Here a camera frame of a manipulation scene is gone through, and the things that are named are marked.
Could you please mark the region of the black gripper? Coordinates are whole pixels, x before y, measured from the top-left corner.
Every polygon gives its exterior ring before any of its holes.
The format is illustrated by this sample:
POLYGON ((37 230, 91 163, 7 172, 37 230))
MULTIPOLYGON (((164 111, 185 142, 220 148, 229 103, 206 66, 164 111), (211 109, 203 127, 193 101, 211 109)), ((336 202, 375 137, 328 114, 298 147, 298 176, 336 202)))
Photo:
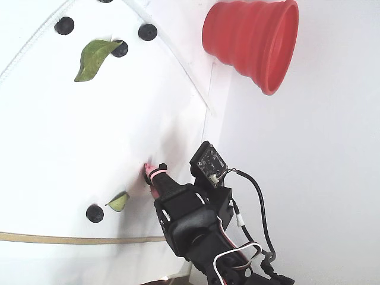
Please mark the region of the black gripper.
POLYGON ((180 185, 167 174, 165 163, 144 164, 156 214, 167 243, 178 257, 187 257, 192 246, 211 232, 227 229, 232 216, 232 189, 203 190, 180 185))

